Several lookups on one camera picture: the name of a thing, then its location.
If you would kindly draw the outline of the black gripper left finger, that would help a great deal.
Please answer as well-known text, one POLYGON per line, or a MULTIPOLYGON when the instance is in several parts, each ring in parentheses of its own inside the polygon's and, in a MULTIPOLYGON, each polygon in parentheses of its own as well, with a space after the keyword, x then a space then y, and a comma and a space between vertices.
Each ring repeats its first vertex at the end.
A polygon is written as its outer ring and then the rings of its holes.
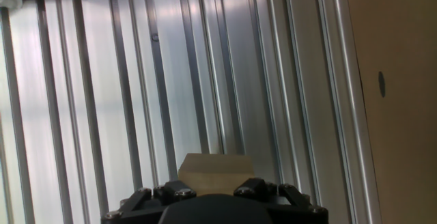
POLYGON ((149 224, 158 223, 163 212, 171 204, 192 199, 197 193, 180 180, 164 185, 140 188, 124 199, 117 210, 103 214, 101 224, 149 224))

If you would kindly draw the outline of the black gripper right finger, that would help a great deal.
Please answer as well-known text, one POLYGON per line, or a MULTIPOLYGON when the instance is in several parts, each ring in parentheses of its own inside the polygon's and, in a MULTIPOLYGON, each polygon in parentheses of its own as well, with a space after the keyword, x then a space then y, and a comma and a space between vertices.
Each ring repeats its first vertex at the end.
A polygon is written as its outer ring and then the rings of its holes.
POLYGON ((260 204, 272 223, 328 224, 328 210, 312 204, 308 195, 291 184, 249 178, 235 189, 234 197, 260 204))

